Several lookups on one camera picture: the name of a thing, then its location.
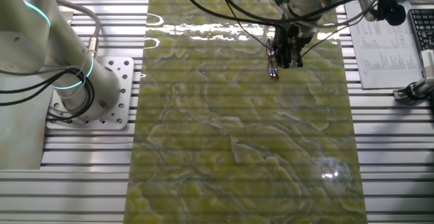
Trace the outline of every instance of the white cable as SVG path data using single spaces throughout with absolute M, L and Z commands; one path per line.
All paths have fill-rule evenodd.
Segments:
M 78 68 L 79 69 L 79 72 L 77 72 L 74 76 L 75 77 L 77 77 L 78 75 L 80 75 L 80 73 L 83 71 L 83 67 L 84 67 L 84 64 L 86 63 L 86 54 L 84 54 L 83 55 L 83 61 L 81 62 L 81 67 L 79 68 L 79 67 L 75 67 L 75 66 L 72 66 L 72 68 Z
M 69 68 L 77 68 L 77 67 L 75 67 L 75 66 L 72 66 L 72 65 L 69 65 L 69 66 L 63 66 L 63 67 L 59 67 L 59 66 L 56 66 L 56 65 L 48 65 L 48 64 L 45 64 L 45 65 L 43 65 L 44 67 L 48 67 L 48 68 L 57 68 L 57 69 L 59 69 L 59 68 L 65 68 L 65 69 L 69 69 Z
M 76 112 L 76 111 L 78 111 L 79 109 L 75 109 L 75 110 L 73 110 L 73 111 L 63 111 L 63 110 L 60 110 L 60 109 L 56 109 L 56 108 L 54 108 L 53 106 L 51 106 L 51 105 L 49 105 L 49 107 L 50 107 L 50 109 L 52 109 L 52 110 L 54 110 L 54 111 L 56 111 L 56 112 L 58 112 L 58 113 L 61 113 L 61 115 L 63 115 L 64 113 L 67 113 L 67 114 L 73 114 L 74 112 Z
M 63 96 L 59 95 L 59 97 L 60 97 L 60 98 L 72 98 L 72 97 L 74 97 L 75 95 L 77 95 L 77 94 L 78 94 L 78 93 L 83 89 L 84 85 L 86 85 L 86 81 L 87 81 L 87 79 L 85 78 L 84 81 L 82 82 L 83 85 L 81 85 L 81 87 L 80 87 L 79 89 L 77 89 L 77 90 L 76 90 L 73 94 L 71 94 L 70 96 L 63 97 Z
M 368 9 L 370 9 L 375 4 L 375 2 L 377 2 L 377 0 L 372 0 L 370 6 L 368 7 Z M 312 24 L 312 23 L 309 23 L 309 22 L 306 22 L 306 21 L 302 21 L 302 20 L 301 21 L 297 21 L 297 23 L 300 23 L 300 24 L 302 24 L 304 26 L 311 27 L 311 28 L 334 29 L 336 27 L 348 25 L 348 24 L 350 24 L 350 23 L 358 20 L 360 17 L 362 17 L 364 15 L 364 12 L 365 12 L 365 10 L 362 10 L 360 13 L 358 13 L 358 15 L 356 15 L 353 18 L 351 18 L 349 20 L 346 20 L 346 21 L 344 21 L 342 23 Z
M 28 77 L 28 76 L 33 76 L 33 75 L 42 75 L 42 74 L 46 74 L 46 73 L 51 73 L 54 71 L 64 71 L 66 69 L 68 69 L 68 68 L 55 67 L 55 69 L 49 69 L 46 71 L 35 71 L 35 72 L 30 72 L 30 73 L 17 73 L 17 72 L 9 72 L 9 71 L 0 70 L 0 74 Z

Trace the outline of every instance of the bolt hole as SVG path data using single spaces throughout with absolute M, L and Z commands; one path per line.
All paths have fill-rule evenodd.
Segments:
M 103 108 L 103 109 L 109 109 L 109 105 L 106 103 L 106 101 L 104 100 L 99 100 L 98 104 Z

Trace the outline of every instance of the paper sheet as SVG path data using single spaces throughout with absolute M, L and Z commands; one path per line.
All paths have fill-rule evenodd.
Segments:
M 408 11 L 409 3 L 403 4 Z M 348 18 L 360 11 L 345 5 Z M 400 26 L 363 19 L 350 27 L 362 88 L 401 88 L 422 78 L 422 64 L 408 20 Z

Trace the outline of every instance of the teal light ring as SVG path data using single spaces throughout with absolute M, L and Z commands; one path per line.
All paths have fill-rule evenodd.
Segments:
M 87 73 L 86 77 L 89 77 L 89 76 L 90 76 L 90 73 L 92 72 L 92 69 L 94 68 L 94 56 L 91 55 L 91 57 L 92 57 L 92 64 L 91 64 L 91 66 L 90 66 L 90 70 L 89 70 L 89 72 Z M 78 86 L 78 85 L 80 85 L 80 84 L 82 84 L 82 83 L 83 83 L 82 81 L 79 81 L 77 84 L 72 85 L 72 86 L 69 86 L 69 87 L 67 87 L 67 88 L 58 88 L 58 87 L 55 87 L 55 86 L 52 86 L 52 87 L 53 87 L 54 89 L 66 90 L 66 89 L 75 88 L 76 86 Z
M 39 8 L 35 7 L 33 4 L 27 3 L 26 1 L 24 2 L 27 7 L 31 8 L 32 10 L 35 10 L 36 12 L 40 13 L 42 15 L 42 17 L 44 17 L 47 22 L 48 22 L 48 26 L 52 26 L 50 19 L 48 18 L 48 16 L 46 14 L 44 14 Z

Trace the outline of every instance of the mounting plate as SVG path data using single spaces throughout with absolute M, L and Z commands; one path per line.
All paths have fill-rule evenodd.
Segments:
M 98 119 L 87 121 L 80 118 L 73 119 L 71 123 L 66 122 L 50 122 L 47 121 L 46 125 L 51 130 L 122 130 L 128 123 L 128 116 L 130 110 L 130 98 L 132 91 L 132 82 L 134 74 L 134 61 L 132 58 L 126 57 L 98 57 L 98 62 L 105 67 L 110 68 L 121 83 L 121 92 L 116 105 L 107 111 L 103 116 Z M 50 105 L 59 110 L 65 111 L 59 95 L 53 91 Z M 60 116 L 71 116 L 65 113 L 59 114 L 53 109 L 49 112 Z

